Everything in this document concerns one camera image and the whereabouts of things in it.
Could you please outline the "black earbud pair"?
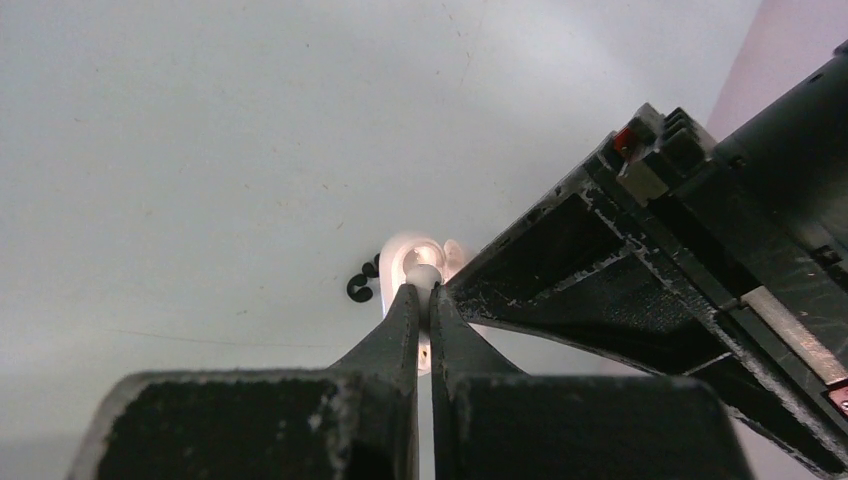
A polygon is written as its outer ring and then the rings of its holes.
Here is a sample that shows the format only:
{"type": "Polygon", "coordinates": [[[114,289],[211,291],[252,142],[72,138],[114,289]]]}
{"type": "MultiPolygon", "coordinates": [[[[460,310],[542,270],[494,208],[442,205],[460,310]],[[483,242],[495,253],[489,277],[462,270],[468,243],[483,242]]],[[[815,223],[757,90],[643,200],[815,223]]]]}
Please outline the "black earbud pair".
{"type": "Polygon", "coordinates": [[[362,264],[359,273],[348,280],[346,294],[350,300],[356,303],[366,303],[374,297],[372,283],[380,276],[379,261],[380,254],[376,254],[372,260],[362,264]]]}

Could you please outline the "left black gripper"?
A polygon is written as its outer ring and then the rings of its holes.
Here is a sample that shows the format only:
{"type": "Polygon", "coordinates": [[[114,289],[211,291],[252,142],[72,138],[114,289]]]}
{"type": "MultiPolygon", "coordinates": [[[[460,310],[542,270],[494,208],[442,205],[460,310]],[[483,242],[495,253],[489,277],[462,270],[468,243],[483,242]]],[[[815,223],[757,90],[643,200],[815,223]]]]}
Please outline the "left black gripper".
{"type": "Polygon", "coordinates": [[[814,474],[845,476],[846,424],[811,393],[847,394],[846,104],[774,103],[708,153],[681,111],[654,149],[637,129],[613,142],[626,213],[573,172],[448,283],[456,308],[703,381],[814,474]]]}

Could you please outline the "white earbud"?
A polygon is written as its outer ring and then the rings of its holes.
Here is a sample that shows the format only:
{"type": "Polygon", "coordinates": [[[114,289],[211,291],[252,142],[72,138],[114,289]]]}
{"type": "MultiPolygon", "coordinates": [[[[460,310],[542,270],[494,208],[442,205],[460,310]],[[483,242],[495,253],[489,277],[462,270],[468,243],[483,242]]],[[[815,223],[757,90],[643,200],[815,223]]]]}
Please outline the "white earbud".
{"type": "Polygon", "coordinates": [[[407,273],[405,283],[415,288],[420,302],[427,302],[433,290],[443,282],[438,268],[430,264],[419,264],[407,273]]]}

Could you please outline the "white earbud charging case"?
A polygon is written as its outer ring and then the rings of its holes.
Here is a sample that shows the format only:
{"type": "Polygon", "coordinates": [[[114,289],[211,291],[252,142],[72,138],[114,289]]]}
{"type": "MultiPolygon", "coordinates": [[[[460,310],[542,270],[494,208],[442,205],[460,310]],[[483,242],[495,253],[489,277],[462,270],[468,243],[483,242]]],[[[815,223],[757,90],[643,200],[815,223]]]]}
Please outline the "white earbud charging case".
{"type": "Polygon", "coordinates": [[[403,285],[411,285],[420,309],[418,375],[431,372],[430,297],[437,284],[454,277],[475,253],[454,239],[439,243],[418,232],[401,232],[382,247],[378,259],[380,295],[386,315],[403,285]]]}

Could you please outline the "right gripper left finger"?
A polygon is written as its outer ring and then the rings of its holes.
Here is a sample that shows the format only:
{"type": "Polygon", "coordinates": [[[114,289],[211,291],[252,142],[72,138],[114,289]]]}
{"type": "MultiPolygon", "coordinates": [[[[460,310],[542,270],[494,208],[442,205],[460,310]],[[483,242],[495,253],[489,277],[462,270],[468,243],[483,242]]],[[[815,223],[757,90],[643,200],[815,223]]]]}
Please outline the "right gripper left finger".
{"type": "Polygon", "coordinates": [[[417,291],[319,369],[143,371],[97,408],[71,479],[414,479],[417,291]]]}

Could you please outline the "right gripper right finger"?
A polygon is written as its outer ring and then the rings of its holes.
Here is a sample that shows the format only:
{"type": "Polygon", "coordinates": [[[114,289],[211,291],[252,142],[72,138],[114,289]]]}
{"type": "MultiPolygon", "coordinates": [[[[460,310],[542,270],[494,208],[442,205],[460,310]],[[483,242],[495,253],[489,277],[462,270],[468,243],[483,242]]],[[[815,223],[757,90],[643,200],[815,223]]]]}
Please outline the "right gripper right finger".
{"type": "Polygon", "coordinates": [[[439,479],[748,479],[717,396],[681,377],[531,375],[430,300],[439,479]]]}

